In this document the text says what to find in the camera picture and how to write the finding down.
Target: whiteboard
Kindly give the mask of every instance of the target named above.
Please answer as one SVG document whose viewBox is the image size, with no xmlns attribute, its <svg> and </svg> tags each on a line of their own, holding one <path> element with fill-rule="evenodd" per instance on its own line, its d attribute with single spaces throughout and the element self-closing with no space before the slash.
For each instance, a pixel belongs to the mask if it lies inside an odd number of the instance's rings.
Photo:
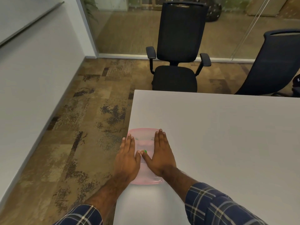
<svg viewBox="0 0 300 225">
<path fill-rule="evenodd" d="M 0 0 L 0 44 L 59 2 L 60 0 Z"/>
</svg>

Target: floor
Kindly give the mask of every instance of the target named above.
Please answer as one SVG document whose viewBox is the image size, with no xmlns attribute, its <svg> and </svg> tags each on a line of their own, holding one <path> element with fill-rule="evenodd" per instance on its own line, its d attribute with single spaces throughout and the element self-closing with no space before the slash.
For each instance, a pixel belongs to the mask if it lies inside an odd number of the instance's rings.
<svg viewBox="0 0 300 225">
<path fill-rule="evenodd" d="M 154 61 L 154 67 L 166 62 Z M 181 64 L 195 71 L 198 62 Z M 234 94 L 250 64 L 212 63 L 198 92 Z M 151 90 L 147 60 L 87 59 L 0 214 L 1 225 L 52 224 L 110 177 L 135 89 Z M 291 84 L 283 89 L 290 92 Z M 107 224 L 113 224 L 114 211 Z"/>
<path fill-rule="evenodd" d="M 99 52 L 142 55 L 147 46 L 156 49 L 160 14 L 150 10 L 94 11 L 98 22 L 90 22 Z M 212 58 L 230 58 L 253 19 L 242 13 L 222 12 L 218 21 L 206 23 L 199 52 Z M 260 17 L 235 58 L 255 59 L 266 31 L 299 25 L 300 20 Z"/>
</svg>

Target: blue plaid sleeve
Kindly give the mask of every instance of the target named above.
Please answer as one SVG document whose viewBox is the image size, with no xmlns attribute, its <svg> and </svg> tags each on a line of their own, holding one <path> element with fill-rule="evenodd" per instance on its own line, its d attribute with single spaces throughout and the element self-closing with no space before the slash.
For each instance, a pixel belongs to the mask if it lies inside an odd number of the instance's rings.
<svg viewBox="0 0 300 225">
<path fill-rule="evenodd" d="M 102 225 L 100 212 L 91 205 L 79 205 L 69 211 L 54 225 Z"/>
<path fill-rule="evenodd" d="M 229 196 L 201 182 L 187 192 L 185 211 L 192 225 L 267 225 Z"/>
</svg>

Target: glass wall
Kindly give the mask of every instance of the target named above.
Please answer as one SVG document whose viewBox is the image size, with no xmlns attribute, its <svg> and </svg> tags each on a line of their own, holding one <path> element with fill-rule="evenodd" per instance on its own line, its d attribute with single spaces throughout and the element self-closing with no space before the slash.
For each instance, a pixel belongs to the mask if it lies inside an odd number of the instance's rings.
<svg viewBox="0 0 300 225">
<path fill-rule="evenodd" d="M 300 0 L 82 0 L 99 53 L 145 55 L 147 46 L 156 49 L 165 1 L 210 7 L 199 52 L 212 58 L 254 59 L 264 32 L 300 26 Z"/>
<path fill-rule="evenodd" d="M 257 12 L 257 5 L 261 5 L 261 2 L 253 0 L 246 13 Z M 255 59 L 264 42 L 263 34 L 266 31 L 300 28 L 300 0 L 266 0 L 259 15 L 252 30 L 236 50 L 234 58 Z"/>
</svg>

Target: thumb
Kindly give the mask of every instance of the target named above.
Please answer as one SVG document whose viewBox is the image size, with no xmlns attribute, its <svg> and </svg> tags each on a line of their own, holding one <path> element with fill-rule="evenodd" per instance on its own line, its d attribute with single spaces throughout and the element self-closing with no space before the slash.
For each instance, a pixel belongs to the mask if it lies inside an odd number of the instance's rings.
<svg viewBox="0 0 300 225">
<path fill-rule="evenodd" d="M 141 151 L 140 153 L 143 156 L 143 159 L 147 163 L 148 167 L 150 168 L 150 166 L 152 165 L 152 159 L 150 158 L 150 156 L 146 152 Z"/>
<path fill-rule="evenodd" d="M 140 151 L 137 151 L 135 153 L 135 161 L 137 162 L 137 166 L 140 167 L 141 166 L 141 154 L 140 154 Z"/>
</svg>

